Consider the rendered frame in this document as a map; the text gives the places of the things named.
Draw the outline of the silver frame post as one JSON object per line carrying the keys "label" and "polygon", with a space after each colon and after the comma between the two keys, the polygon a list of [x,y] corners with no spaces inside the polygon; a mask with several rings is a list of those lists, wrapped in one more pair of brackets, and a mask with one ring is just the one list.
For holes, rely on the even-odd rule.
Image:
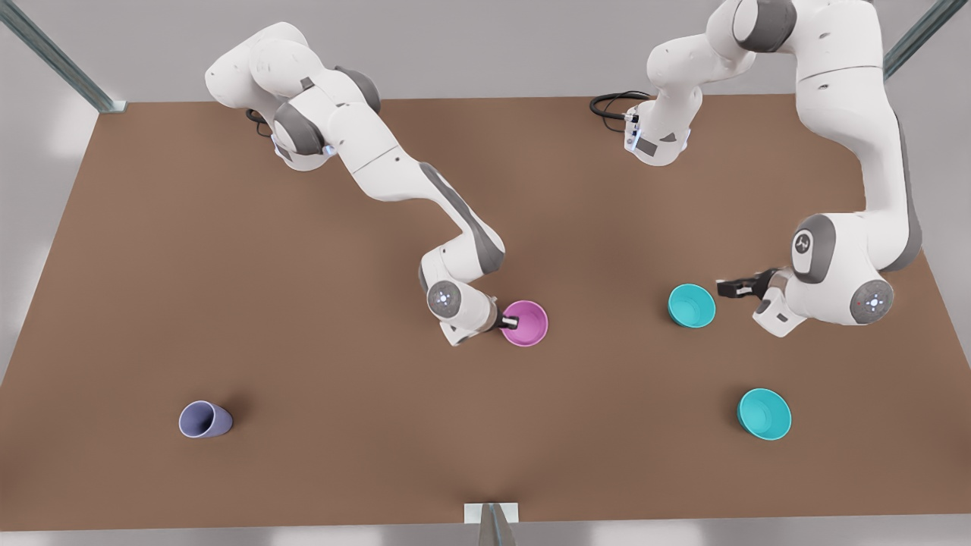
{"label": "silver frame post", "polygon": [[935,0],[919,20],[885,53],[884,81],[894,76],[967,2],[968,0]]}
{"label": "silver frame post", "polygon": [[98,113],[119,114],[126,111],[127,102],[108,96],[13,0],[0,0],[0,22]]}
{"label": "silver frame post", "polygon": [[464,524],[477,524],[476,546],[517,546],[511,524],[520,521],[519,504],[464,504]]}

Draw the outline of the pink bowl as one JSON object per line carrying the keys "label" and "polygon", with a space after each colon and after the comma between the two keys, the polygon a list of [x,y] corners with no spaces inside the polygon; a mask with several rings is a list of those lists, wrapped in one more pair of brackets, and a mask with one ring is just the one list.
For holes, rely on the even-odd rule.
{"label": "pink bowl", "polygon": [[547,312],[531,300],[519,300],[503,311],[504,318],[516,319],[516,328],[501,328],[501,332],[513,345],[531,347],[544,339],[548,332]]}

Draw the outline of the lavender cup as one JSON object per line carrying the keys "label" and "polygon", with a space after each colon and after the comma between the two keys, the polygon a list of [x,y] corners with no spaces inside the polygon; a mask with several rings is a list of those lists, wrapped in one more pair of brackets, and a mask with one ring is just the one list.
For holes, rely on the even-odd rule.
{"label": "lavender cup", "polygon": [[205,400],[191,402],[179,415],[180,433],[185,438],[216,438],[232,428],[233,418],[222,407]]}

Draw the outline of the teal bowl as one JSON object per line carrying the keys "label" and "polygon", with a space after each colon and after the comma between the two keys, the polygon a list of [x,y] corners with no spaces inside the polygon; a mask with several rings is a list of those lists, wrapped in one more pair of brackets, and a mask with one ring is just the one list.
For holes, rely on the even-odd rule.
{"label": "teal bowl", "polygon": [[698,284],[679,284],[667,298],[667,311],[672,321],[684,328],[704,328],[717,314],[715,298]]}
{"label": "teal bowl", "polygon": [[765,441],[784,438],[792,426],[790,405],[769,388],[753,388],[743,394],[736,413],[746,432]]}

